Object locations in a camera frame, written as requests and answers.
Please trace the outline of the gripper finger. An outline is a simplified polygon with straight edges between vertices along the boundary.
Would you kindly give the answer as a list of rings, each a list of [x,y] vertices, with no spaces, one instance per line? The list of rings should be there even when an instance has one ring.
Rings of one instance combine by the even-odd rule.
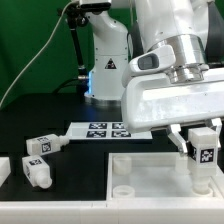
[[[180,131],[181,126],[179,124],[171,124],[166,129],[168,138],[177,146],[179,153],[187,155],[187,144],[184,138],[180,135]]]
[[[221,146],[220,143],[220,133],[222,130],[222,121],[220,118],[213,118],[213,119],[207,119],[205,121],[205,124],[207,127],[209,127],[210,129],[212,129],[213,131],[216,132],[217,134],[217,144],[218,146]]]

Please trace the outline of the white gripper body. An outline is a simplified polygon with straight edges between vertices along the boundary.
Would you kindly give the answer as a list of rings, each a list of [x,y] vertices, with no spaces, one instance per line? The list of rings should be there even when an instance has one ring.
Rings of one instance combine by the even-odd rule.
[[[171,84],[164,73],[135,77],[125,88],[121,111],[130,133],[224,118],[224,69],[205,72],[202,81],[179,84]]]

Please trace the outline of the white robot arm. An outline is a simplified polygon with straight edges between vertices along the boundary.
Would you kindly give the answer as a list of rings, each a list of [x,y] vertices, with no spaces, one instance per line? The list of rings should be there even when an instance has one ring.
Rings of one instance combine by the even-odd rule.
[[[119,102],[131,133],[165,128],[188,152],[180,127],[224,118],[224,68],[209,62],[224,52],[224,20],[214,0],[133,0],[131,30],[108,15],[125,0],[83,0],[93,28],[95,65],[85,97]]]

